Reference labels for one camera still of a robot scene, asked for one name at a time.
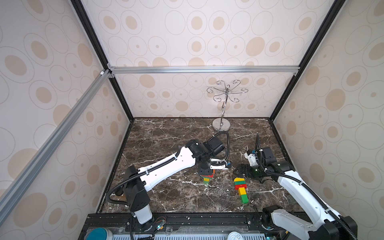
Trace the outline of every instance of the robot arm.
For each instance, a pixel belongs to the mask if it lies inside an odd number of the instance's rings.
[[[314,239],[357,239],[357,224],[349,216],[326,204],[305,184],[293,166],[287,161],[277,161],[269,147],[261,148],[257,135],[257,149],[247,151],[244,156],[250,165],[245,168],[245,176],[259,178],[272,177],[284,187],[307,213],[311,222],[298,218],[278,205],[263,208],[262,224],[266,228],[278,226],[286,229],[301,240]]]
[[[217,137],[220,134],[226,134],[227,148]],[[226,150],[225,158],[216,159],[216,155],[224,150]],[[144,225],[143,229],[147,229],[146,227],[151,227],[153,223],[148,191],[169,176],[196,164],[200,167],[200,175],[212,175],[214,169],[229,169],[231,167],[231,163],[228,161],[229,153],[229,134],[225,131],[215,134],[205,142],[193,139],[176,153],[156,163],[139,169],[136,169],[135,166],[128,167],[124,180],[107,193],[106,200],[127,205],[138,222]],[[126,202],[111,199],[112,193],[116,195],[124,193]]]

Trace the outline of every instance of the yellow lego block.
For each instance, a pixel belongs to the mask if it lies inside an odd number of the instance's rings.
[[[240,195],[246,195],[247,194],[244,187],[239,187],[238,191],[239,191]]]
[[[244,178],[241,178],[241,177],[237,177],[235,178],[234,182],[239,182],[239,181],[245,181]]]

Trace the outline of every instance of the wall panel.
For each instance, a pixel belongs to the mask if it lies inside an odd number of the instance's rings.
[[[0,227],[0,239],[78,239],[128,124],[107,81]]]
[[[0,196],[99,75],[66,0],[0,3]]]
[[[275,120],[297,171],[359,239],[384,234],[383,6],[342,9]]]
[[[83,1],[113,66],[297,65],[333,0]]]
[[[239,102],[228,100],[227,117],[269,117],[283,94],[293,73],[201,73],[201,74],[117,74],[118,82],[134,117],[217,117],[221,116],[221,102],[215,102],[207,88],[223,80],[241,80],[233,92],[242,88],[243,94],[230,94]]]

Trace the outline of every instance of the green lego block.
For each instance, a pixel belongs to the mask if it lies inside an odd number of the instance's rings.
[[[237,181],[237,182],[234,182],[235,183],[235,186],[236,185],[240,185],[240,184],[246,184],[245,181]]]
[[[240,197],[241,197],[241,201],[243,202],[243,204],[247,204],[249,202],[246,194],[240,195]]]

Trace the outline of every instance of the brown marble surface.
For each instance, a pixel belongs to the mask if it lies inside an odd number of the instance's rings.
[[[248,163],[244,152],[254,148],[256,133],[260,133],[262,147],[270,146],[277,159],[283,154],[266,119],[228,118],[231,123],[230,158],[233,167],[216,170],[208,185],[197,174],[198,166],[184,169],[160,182],[148,192],[153,212],[259,212],[263,207],[278,204],[287,211],[302,211],[297,204],[289,204],[289,193],[273,180],[260,184],[258,180],[246,179],[248,204],[242,204],[233,186],[233,174],[239,163]],[[191,139],[206,141],[215,132],[210,118],[139,118],[125,146],[112,186],[124,177],[125,169],[134,164],[136,168],[147,166],[174,153],[178,145]],[[225,142],[225,135],[219,136]],[[125,200],[124,196],[112,196]],[[105,203],[102,213],[127,212],[127,207]]]

